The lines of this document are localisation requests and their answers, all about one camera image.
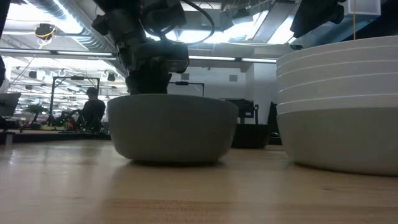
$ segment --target wooden table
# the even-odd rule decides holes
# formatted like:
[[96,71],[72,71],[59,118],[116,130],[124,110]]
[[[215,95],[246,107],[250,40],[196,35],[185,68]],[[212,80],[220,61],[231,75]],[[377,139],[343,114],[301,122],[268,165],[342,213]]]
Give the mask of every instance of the wooden table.
[[398,178],[233,149],[214,167],[148,167],[110,141],[0,149],[1,224],[398,223]]

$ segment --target person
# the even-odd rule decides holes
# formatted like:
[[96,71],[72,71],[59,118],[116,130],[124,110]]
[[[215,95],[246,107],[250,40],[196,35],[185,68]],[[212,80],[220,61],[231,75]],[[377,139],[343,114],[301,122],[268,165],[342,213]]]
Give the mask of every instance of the person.
[[101,120],[105,112],[105,103],[98,99],[98,90],[94,87],[89,87],[86,94],[88,96],[88,101],[85,103],[81,115],[85,119],[85,124],[88,129],[99,131],[101,129]]

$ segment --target ventilation duct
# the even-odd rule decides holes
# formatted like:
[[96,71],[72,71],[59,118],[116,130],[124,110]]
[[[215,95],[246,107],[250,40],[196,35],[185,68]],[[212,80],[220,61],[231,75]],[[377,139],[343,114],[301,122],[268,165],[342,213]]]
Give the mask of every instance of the ventilation duct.
[[[72,37],[92,52],[115,52],[116,49],[105,37],[98,34],[91,28],[91,21],[81,11],[81,9],[71,0],[27,0],[36,8],[53,15],[64,32],[69,30],[81,31],[78,35]],[[110,62],[116,67],[119,73],[126,76],[124,67],[119,61]]]

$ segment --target stack of bowls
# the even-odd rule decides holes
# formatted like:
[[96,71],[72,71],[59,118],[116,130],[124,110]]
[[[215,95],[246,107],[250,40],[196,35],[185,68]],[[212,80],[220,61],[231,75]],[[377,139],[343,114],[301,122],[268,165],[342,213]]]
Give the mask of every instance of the stack of bowls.
[[277,66],[278,124],[291,160],[398,175],[398,36],[301,50]]

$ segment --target wall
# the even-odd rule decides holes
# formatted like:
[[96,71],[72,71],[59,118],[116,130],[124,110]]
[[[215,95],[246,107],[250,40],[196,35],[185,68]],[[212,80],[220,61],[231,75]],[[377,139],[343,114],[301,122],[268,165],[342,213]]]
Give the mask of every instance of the wall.
[[269,106],[277,102],[276,64],[255,63],[253,95],[259,108],[259,123],[268,123]]
[[[189,82],[204,83],[205,97],[209,98],[244,98],[246,74],[238,68],[188,68]],[[230,82],[229,75],[238,75],[237,82]],[[181,75],[173,74],[171,82],[181,81]],[[201,96],[200,85],[176,86],[169,85],[169,94]]]
[[[205,84],[205,97],[244,98],[259,105],[259,123],[267,124],[269,106],[276,102],[276,64],[254,63],[246,73],[238,68],[188,68],[189,82]],[[237,82],[230,82],[229,75],[238,75]],[[181,81],[181,75],[174,74],[171,82]],[[201,96],[200,85],[169,85],[170,94]]]

